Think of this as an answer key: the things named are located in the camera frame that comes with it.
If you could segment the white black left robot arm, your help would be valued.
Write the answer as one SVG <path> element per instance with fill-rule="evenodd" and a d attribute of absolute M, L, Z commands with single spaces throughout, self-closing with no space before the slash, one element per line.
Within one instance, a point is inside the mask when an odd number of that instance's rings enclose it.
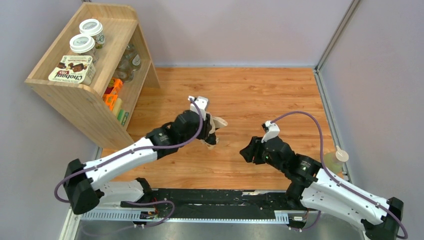
<path fill-rule="evenodd" d="M 174 121 L 155 128 L 132 145 L 106 157 L 82 163 L 78 158 L 67 165 L 60 183 L 74 214 L 81 215 L 94 209 L 106 197 L 102 187 L 115 177 L 140 165 L 176 153 L 195 139 L 209 147 L 218 143 L 216 130 L 228 123 L 209 113 L 198 114 L 185 110 Z"/>

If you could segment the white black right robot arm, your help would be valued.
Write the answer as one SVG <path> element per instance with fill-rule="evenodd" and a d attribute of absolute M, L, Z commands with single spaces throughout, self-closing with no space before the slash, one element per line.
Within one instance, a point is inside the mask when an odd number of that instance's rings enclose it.
<path fill-rule="evenodd" d="M 295 153 L 279 137 L 263 141 L 254 136 L 240 150 L 248 163 L 268 164 L 291 181 L 286 198 L 337 217 L 365 232 L 370 240 L 395 240 L 398 237 L 404 203 L 369 193 L 328 171 L 313 158 Z"/>

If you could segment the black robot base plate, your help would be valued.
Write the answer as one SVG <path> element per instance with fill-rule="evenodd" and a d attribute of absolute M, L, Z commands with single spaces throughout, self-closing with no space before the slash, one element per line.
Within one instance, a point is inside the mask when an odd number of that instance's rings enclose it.
<path fill-rule="evenodd" d="M 306 219 L 314 214 L 298 203 L 291 203 L 284 190 L 229 190 L 156 188 L 139 203 L 158 202 L 153 208 L 160 217 L 175 210 L 175 219 L 271 220 L 275 212 Z"/>

